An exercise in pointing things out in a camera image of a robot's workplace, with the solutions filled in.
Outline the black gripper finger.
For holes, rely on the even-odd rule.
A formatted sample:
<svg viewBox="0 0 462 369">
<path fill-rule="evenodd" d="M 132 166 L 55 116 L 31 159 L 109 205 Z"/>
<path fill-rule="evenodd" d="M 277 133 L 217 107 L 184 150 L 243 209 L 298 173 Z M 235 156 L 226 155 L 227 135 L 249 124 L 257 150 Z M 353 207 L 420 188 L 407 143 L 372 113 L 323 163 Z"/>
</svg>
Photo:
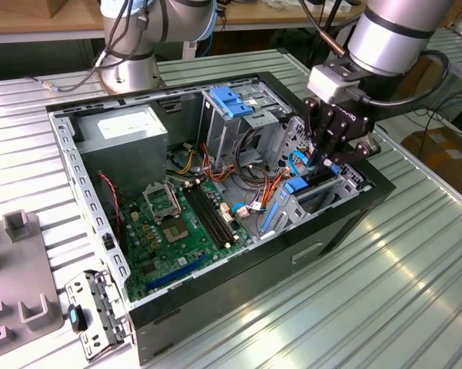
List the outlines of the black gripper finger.
<svg viewBox="0 0 462 369">
<path fill-rule="evenodd" d="M 324 148 L 324 166 L 342 166 L 369 158 L 381 151 L 380 146 L 372 137 L 362 137 L 354 146 L 346 141 L 331 140 Z"/>
<path fill-rule="evenodd" d="M 307 165 L 321 170 L 326 167 L 325 160 L 337 165 L 345 163 L 347 112 L 336 105 L 322 105 L 314 98 L 305 98 L 304 108 L 311 153 Z"/>
</svg>

